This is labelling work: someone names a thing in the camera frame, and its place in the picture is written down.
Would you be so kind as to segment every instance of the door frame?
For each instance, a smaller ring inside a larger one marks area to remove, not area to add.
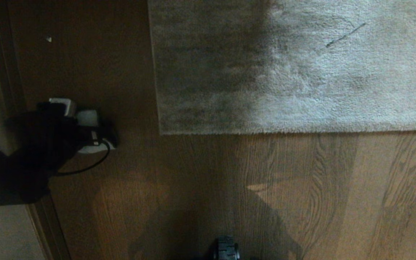
[[[0,113],[9,118],[26,111],[23,87],[10,27],[6,0],[0,0]],[[17,145],[10,138],[10,148]],[[51,196],[26,205],[41,249],[47,260],[71,259]]]

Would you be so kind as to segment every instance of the wooden floor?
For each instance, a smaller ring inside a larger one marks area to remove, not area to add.
[[[416,260],[416,132],[159,136],[145,0],[8,6],[28,108],[68,97],[120,135],[51,181],[72,259],[188,260],[229,234],[243,259]]]

